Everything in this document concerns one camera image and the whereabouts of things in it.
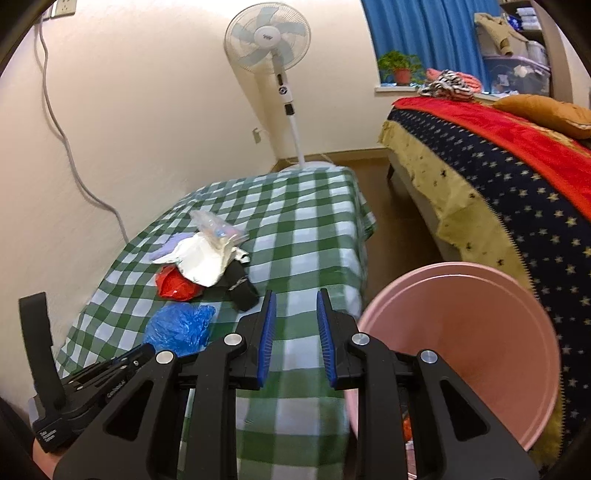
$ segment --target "pink bucket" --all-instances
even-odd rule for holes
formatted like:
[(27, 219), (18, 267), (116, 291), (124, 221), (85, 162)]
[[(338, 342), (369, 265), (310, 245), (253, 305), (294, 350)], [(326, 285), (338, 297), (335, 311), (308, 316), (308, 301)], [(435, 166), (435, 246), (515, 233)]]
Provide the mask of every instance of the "pink bucket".
[[(525, 450), (550, 418), (560, 375), (554, 328), (534, 296), (498, 270), (465, 262), (414, 270), (375, 297), (359, 331), (398, 352), (438, 352)], [(357, 391), (345, 399), (357, 434)]]

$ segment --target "gray cable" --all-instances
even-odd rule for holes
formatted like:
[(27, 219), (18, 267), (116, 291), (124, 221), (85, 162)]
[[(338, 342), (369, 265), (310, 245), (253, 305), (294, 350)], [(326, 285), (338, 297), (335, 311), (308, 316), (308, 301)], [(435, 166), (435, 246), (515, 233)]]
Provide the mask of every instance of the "gray cable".
[(76, 163), (74, 162), (74, 156), (72, 154), (72, 149), (70, 148), (70, 142), (68, 141), (68, 137), (66, 133), (63, 131), (60, 123), (57, 121), (55, 114), (53, 113), (53, 108), (51, 107), (51, 102), (49, 100), (49, 93), (47, 91), (47, 60), (49, 59), (49, 50), (47, 50), (47, 44), (45, 43), (45, 39), (43, 38), (43, 19), (40, 19), (39, 22), (39, 40), (41, 40), (41, 45), (43, 46), (43, 52), (45, 52), (45, 61), (43, 62), (43, 96), (45, 97), (45, 103), (47, 104), (47, 110), (49, 111), (49, 116), (53, 121), (54, 125), (56, 126), (58, 132), (61, 135), (61, 142), (64, 144), (66, 148), (66, 154), (68, 156), (68, 162), (70, 163), (70, 169), (72, 171), (72, 175), (74, 175), (74, 180), (78, 184), (78, 186), (84, 190), (84, 192), (93, 199), (96, 203), (98, 203), (101, 207), (105, 210), (110, 211), (117, 217), (117, 222), (119, 222), (119, 228), (121, 229), (121, 235), (123, 235), (123, 239), (125, 243), (129, 243), (129, 237), (127, 236), (127, 232), (125, 231), (125, 226), (123, 225), (123, 220), (121, 219), (121, 215), (117, 211), (115, 207), (112, 207), (108, 203), (103, 202), (100, 198), (98, 198), (94, 193), (92, 193), (88, 187), (84, 184), (82, 179), (80, 178), (80, 174), (78, 173), (78, 169), (76, 168)]

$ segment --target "green and white gingham cloth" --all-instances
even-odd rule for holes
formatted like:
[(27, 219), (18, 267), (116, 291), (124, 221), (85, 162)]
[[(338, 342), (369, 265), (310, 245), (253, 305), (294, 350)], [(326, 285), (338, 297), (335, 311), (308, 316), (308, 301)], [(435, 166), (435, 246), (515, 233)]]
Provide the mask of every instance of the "green and white gingham cloth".
[[(61, 376), (120, 355), (142, 341), (159, 298), (148, 254), (174, 233), (193, 232), (189, 211), (209, 210), (244, 228), (247, 268), (259, 305), (238, 313), (223, 287), (196, 303), (216, 315), (210, 339), (257, 312), (277, 295), (271, 367), (260, 391), (237, 390), (236, 443), (241, 480), (341, 479), (349, 434), (342, 393), (330, 389), (316, 320), (316, 293), (328, 289), (333, 308), (358, 317), (366, 276), (365, 240), (375, 226), (348, 168), (295, 170), (214, 183), (181, 199), (133, 239), (113, 263), (57, 356)], [(182, 465), (186, 444), (181, 444)]]

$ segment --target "red plastic bag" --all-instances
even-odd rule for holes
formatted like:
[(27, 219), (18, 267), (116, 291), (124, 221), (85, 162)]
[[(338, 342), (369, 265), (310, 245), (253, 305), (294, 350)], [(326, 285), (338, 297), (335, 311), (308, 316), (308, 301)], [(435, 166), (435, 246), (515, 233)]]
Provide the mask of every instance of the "red plastic bag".
[(165, 299), (188, 301), (203, 293), (204, 287), (187, 280), (176, 265), (167, 265), (156, 275), (158, 295)]

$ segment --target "beige jacket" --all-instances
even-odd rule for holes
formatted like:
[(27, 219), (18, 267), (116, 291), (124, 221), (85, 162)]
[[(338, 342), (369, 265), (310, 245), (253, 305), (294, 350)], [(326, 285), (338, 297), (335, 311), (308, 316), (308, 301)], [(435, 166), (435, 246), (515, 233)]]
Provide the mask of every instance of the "beige jacket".
[(527, 38), (516, 32), (502, 17), (493, 17), (487, 13), (475, 13), (474, 23), (486, 30), (502, 55), (514, 54), (509, 40), (511, 37), (527, 42)]

